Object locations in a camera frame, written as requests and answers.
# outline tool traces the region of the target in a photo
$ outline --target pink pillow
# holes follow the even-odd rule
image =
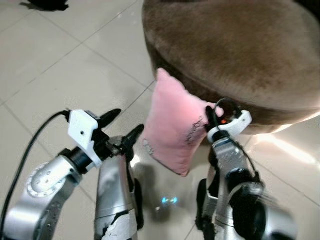
[[[163,68],[157,70],[156,78],[142,143],[152,158],[185,177],[196,149],[206,136],[206,106],[215,105],[188,93]],[[223,110],[218,108],[217,114],[221,116]]]

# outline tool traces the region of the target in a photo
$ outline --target brown velvet stool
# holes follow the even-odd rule
[[[145,42],[208,102],[230,97],[252,115],[245,134],[273,132],[320,112],[320,26],[292,0],[145,0]]]

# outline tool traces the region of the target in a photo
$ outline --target tiled floor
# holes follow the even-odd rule
[[[101,114],[123,110],[106,130],[125,134],[148,115],[155,86],[141,24],[142,0],[69,0],[66,11],[41,12],[0,0],[0,202],[32,133],[64,108]],[[269,191],[294,215],[298,240],[320,239],[320,117],[274,134],[241,136]],[[16,201],[31,170],[71,147],[61,119],[45,129],[26,163]],[[208,170],[201,145],[187,177],[179,177],[135,146],[145,226],[141,240],[200,240],[194,226],[196,189]],[[54,239],[93,239],[98,171],[84,176],[66,202]],[[161,207],[162,197],[178,197]]]

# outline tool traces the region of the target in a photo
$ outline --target white bracket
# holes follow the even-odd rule
[[[94,151],[92,134],[98,128],[98,122],[92,116],[81,109],[72,110],[69,117],[68,135],[76,142],[77,146],[99,168],[102,161]]]
[[[247,110],[242,110],[239,118],[233,119],[231,122],[225,125],[219,125],[220,130],[227,131],[230,137],[235,137],[239,135],[245,128],[251,123],[252,118],[250,112]],[[207,138],[210,143],[212,143],[213,135],[218,132],[218,128],[214,127],[207,133]]]

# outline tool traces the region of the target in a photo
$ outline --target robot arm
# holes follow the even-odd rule
[[[214,111],[206,108],[207,137],[214,151],[214,162],[210,163],[216,170],[219,186],[218,195],[204,201],[202,216],[211,217],[215,211],[218,239],[295,240],[297,226],[292,216],[266,193],[250,159],[255,175],[249,169],[248,155],[231,139],[252,120],[246,110],[238,108],[234,112],[231,121],[224,120],[225,124],[222,124],[217,121]]]
[[[102,128],[121,112],[113,109],[101,117],[90,111],[72,110],[68,134],[76,142],[49,163],[38,166],[28,177],[22,196],[5,218],[4,235],[9,240],[50,240],[61,209],[82,180],[82,174],[99,168],[107,158],[124,154],[125,144],[114,145]],[[143,125],[139,125],[140,134]]]

